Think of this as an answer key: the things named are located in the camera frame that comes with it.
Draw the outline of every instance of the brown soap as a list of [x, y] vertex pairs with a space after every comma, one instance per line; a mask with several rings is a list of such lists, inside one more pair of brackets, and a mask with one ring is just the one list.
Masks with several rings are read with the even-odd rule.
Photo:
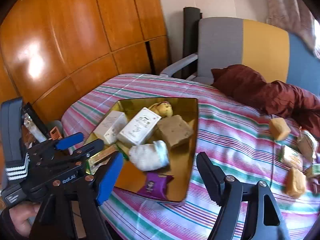
[[306, 192], [306, 176], [296, 168], [288, 172], [285, 193], [291, 197], [299, 198]]
[[192, 128], [180, 115], [164, 118], [157, 123], [157, 126], [169, 148], [174, 148], [188, 142], [193, 133]]
[[276, 141], [282, 141], [286, 139], [291, 132], [289, 126], [281, 117], [272, 118], [269, 122], [269, 129]]

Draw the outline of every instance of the purple package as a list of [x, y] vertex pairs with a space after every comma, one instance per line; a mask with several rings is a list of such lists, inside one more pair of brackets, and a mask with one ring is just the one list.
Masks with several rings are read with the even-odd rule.
[[147, 173], [146, 184], [137, 192], [140, 196], [156, 200], [168, 200], [167, 184], [173, 179], [172, 175]]

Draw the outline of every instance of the blue gripper pad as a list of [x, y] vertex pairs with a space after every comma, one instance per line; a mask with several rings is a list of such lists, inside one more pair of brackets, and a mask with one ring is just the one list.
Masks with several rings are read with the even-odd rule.
[[112, 189], [118, 179], [123, 166], [123, 155], [120, 152], [113, 153], [110, 161], [106, 165], [98, 168], [96, 173], [95, 191], [96, 201], [99, 206], [109, 199]]
[[69, 147], [76, 145], [78, 143], [81, 143], [84, 139], [83, 133], [75, 133], [73, 135], [70, 135], [68, 137], [65, 137], [56, 144], [56, 149], [57, 150], [65, 150], [68, 149]]

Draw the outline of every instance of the white wall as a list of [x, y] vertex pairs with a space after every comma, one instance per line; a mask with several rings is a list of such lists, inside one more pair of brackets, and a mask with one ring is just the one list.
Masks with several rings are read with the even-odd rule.
[[203, 17], [226, 16], [265, 22], [267, 0], [160, 0], [167, 27], [172, 62], [182, 58], [185, 6], [201, 9]]

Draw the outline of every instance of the gold tray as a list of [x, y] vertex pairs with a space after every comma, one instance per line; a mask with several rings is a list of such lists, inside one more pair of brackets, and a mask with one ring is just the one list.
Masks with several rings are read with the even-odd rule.
[[[124, 112], [128, 120], [131, 120], [143, 107], [148, 108], [152, 104], [162, 101], [168, 101], [172, 105], [173, 114], [180, 115], [194, 131], [188, 144], [181, 145], [169, 151], [170, 167], [155, 171], [159, 174], [174, 176], [174, 179], [168, 183], [166, 196], [168, 201], [181, 202], [187, 195], [195, 155], [198, 131], [198, 100], [196, 98], [163, 97], [123, 99], [117, 101], [105, 116], [115, 110]], [[91, 133], [85, 143], [89, 143], [96, 138], [95, 134]], [[158, 132], [155, 131], [146, 143], [152, 143], [154, 140], [161, 139]], [[117, 145], [128, 154], [129, 149], [125, 148], [121, 142], [117, 141]], [[124, 166], [116, 181], [115, 187], [137, 193], [145, 185], [146, 177], [146, 172], [138, 170], [130, 161], [124, 160]]]

